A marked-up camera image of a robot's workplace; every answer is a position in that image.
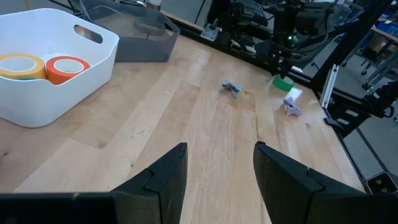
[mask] purple object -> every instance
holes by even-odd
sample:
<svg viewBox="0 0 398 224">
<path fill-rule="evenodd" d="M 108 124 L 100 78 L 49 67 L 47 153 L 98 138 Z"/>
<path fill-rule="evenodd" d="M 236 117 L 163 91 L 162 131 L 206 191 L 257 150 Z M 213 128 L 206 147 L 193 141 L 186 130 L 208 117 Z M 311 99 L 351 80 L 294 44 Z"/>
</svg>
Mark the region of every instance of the purple object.
<svg viewBox="0 0 398 224">
<path fill-rule="evenodd" d="M 300 116 L 301 115 L 301 111 L 300 109 L 294 105 L 293 103 L 293 98 L 290 97 L 286 97 L 284 98 L 284 104 L 283 104 L 285 110 L 287 111 L 287 115 L 296 115 L 296 116 Z"/>
</svg>

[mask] green tape roll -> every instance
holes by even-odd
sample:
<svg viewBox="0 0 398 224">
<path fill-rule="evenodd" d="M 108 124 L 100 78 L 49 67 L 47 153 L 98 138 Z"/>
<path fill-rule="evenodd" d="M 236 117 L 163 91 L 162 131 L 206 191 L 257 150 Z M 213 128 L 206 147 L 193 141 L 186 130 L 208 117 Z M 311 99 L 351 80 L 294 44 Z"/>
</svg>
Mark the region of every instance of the green tape roll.
<svg viewBox="0 0 398 224">
<path fill-rule="evenodd" d="M 292 90 L 294 86 L 293 80 L 291 80 L 288 77 L 281 79 L 280 75 L 275 76 L 274 81 L 272 81 L 272 84 L 276 86 L 276 88 L 285 92 L 289 92 L 290 90 Z"/>
</svg>

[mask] gray plastic tray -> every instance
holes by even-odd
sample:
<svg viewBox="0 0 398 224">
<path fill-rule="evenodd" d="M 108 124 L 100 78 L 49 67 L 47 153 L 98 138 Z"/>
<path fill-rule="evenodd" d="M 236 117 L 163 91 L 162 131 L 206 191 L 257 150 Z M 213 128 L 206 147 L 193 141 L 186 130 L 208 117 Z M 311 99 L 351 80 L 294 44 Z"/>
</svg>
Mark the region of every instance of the gray plastic tray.
<svg viewBox="0 0 398 224">
<path fill-rule="evenodd" d="M 180 29 L 161 12 L 110 1 L 81 0 L 83 19 L 120 37 L 116 62 L 166 62 Z"/>
</svg>

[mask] tape roll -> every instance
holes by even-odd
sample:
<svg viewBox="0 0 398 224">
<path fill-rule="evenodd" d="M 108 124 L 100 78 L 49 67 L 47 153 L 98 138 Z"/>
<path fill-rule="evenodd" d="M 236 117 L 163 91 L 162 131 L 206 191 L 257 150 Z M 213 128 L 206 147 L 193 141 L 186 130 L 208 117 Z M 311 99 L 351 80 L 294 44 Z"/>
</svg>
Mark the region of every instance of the tape roll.
<svg viewBox="0 0 398 224">
<path fill-rule="evenodd" d="M 0 76 L 18 80 L 45 78 L 44 62 L 29 54 L 0 55 Z"/>
<path fill-rule="evenodd" d="M 276 88 L 282 90 L 282 91 L 286 91 L 289 92 L 290 90 L 292 90 L 293 86 L 294 86 L 294 82 L 292 79 L 285 77 L 284 79 L 280 78 L 280 75 L 277 75 L 274 78 L 274 81 L 272 81 L 272 84 L 274 86 L 276 86 Z"/>
<path fill-rule="evenodd" d="M 72 56 L 59 56 L 48 60 L 47 79 L 59 85 L 89 69 L 90 64 Z"/>
</svg>

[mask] wood grain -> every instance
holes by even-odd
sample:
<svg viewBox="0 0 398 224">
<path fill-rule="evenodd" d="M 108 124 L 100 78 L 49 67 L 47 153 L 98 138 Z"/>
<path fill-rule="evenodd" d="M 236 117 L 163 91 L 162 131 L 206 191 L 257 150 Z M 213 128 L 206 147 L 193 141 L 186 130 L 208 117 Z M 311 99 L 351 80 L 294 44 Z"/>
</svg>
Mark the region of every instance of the wood grain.
<svg viewBox="0 0 398 224">
<path fill-rule="evenodd" d="M 243 84 L 238 99 L 221 81 Z M 116 63 L 112 79 L 54 123 L 0 120 L 0 192 L 107 191 L 188 143 L 181 223 L 271 223 L 254 176 L 257 140 L 359 190 L 312 90 L 286 93 L 267 71 L 185 37 L 167 63 Z"/>
</svg>

